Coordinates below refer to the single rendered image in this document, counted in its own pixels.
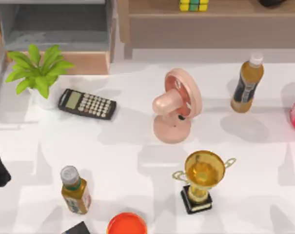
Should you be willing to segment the pink desk fan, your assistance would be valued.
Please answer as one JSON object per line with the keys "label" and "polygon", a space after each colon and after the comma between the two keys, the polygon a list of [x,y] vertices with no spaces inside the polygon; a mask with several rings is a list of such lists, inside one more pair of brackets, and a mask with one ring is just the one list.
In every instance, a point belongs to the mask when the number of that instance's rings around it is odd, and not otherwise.
{"label": "pink desk fan", "polygon": [[184,141],[191,131],[191,120],[202,110],[202,97],[193,77],[184,69],[174,68],[165,76],[165,93],[154,99],[152,108],[155,136],[162,142]]}

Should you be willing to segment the black calculator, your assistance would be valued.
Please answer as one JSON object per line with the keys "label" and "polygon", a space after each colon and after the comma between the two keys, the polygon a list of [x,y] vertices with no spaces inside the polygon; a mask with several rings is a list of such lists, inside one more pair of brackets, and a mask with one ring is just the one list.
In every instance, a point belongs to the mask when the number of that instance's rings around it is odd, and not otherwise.
{"label": "black calculator", "polygon": [[72,89],[66,89],[58,102],[58,108],[64,112],[102,120],[110,120],[116,107],[113,100]]}

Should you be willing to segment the gold trophy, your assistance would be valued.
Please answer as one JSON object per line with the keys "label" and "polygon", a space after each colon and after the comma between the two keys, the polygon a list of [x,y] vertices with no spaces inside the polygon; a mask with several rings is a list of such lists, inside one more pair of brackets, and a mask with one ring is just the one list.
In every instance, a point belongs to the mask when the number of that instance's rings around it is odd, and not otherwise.
{"label": "gold trophy", "polygon": [[175,180],[186,183],[180,194],[187,214],[195,214],[212,208],[209,190],[222,181],[227,168],[235,158],[223,161],[217,154],[200,150],[190,154],[184,162],[184,170],[172,174]]}

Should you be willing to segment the short amber tea bottle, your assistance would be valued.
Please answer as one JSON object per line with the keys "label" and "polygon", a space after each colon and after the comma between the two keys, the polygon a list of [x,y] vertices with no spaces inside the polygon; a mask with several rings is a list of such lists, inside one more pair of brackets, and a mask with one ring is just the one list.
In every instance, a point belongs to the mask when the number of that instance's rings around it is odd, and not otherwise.
{"label": "short amber tea bottle", "polygon": [[87,181],[80,177],[76,167],[68,165],[60,172],[62,180],[61,194],[73,213],[87,214],[91,205]]}

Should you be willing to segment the tall amber tea bottle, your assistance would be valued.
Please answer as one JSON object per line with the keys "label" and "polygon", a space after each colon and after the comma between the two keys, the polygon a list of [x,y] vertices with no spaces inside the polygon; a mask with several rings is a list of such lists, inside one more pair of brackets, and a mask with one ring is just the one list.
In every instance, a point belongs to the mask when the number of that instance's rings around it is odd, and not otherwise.
{"label": "tall amber tea bottle", "polygon": [[240,68],[239,80],[231,99],[231,107],[238,113],[250,110],[258,84],[264,75],[263,55],[252,53]]}

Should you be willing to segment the orange bowl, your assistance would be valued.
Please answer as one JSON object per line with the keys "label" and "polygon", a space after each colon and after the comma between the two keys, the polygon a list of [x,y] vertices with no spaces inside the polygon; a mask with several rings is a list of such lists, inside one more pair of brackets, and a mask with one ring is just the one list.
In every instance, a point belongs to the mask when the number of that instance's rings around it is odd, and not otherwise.
{"label": "orange bowl", "polygon": [[106,234],[147,234],[147,226],[139,215],[123,212],[110,220]]}

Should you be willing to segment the wooden shelf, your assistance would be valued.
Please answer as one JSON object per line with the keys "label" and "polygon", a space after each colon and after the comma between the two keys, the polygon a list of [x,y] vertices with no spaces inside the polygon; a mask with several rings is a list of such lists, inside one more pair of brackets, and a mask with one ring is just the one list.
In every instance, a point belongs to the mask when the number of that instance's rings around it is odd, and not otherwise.
{"label": "wooden shelf", "polygon": [[119,38],[133,49],[295,49],[295,0],[209,0],[182,12],[178,0],[116,0]]}

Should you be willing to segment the green potted plant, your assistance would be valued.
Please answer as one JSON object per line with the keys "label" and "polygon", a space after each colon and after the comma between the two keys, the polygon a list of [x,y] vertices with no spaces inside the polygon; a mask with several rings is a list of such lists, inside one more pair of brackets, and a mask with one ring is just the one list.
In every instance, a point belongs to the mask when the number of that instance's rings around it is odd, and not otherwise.
{"label": "green potted plant", "polygon": [[49,47],[43,55],[34,44],[28,46],[28,54],[11,51],[8,57],[15,62],[13,71],[5,82],[18,81],[16,94],[29,91],[35,103],[43,109],[54,109],[59,94],[59,76],[66,75],[74,64],[61,54],[59,46]]}

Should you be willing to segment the coloured puzzle cube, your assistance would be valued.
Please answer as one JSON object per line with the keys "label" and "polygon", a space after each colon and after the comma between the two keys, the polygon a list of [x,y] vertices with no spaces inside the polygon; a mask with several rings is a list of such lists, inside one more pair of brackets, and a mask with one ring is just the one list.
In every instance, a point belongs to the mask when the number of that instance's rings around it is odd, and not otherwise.
{"label": "coloured puzzle cube", "polygon": [[209,0],[179,0],[181,12],[205,12],[208,8]]}

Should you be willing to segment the pulled-out wooden drawer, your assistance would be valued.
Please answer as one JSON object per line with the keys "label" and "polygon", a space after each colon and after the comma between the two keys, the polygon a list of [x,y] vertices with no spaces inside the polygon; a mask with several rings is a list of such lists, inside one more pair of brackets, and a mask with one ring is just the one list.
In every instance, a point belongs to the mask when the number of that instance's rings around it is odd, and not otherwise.
{"label": "pulled-out wooden drawer", "polygon": [[43,53],[59,45],[71,75],[107,75],[114,56],[114,0],[0,0],[0,39],[6,51]]}

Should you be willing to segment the dark book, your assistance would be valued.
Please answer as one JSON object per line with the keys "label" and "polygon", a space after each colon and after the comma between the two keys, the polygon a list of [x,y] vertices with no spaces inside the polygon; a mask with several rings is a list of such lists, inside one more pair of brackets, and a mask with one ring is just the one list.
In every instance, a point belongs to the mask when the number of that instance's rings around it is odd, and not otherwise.
{"label": "dark book", "polygon": [[61,234],[91,234],[84,221],[62,232]]}

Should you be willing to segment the black object on shelf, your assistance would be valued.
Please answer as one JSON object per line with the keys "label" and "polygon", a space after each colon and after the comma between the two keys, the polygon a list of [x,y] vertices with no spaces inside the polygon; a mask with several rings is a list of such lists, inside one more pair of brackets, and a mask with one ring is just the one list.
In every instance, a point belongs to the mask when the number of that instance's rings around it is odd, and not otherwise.
{"label": "black object on shelf", "polygon": [[278,7],[286,0],[257,0],[262,6],[267,8]]}

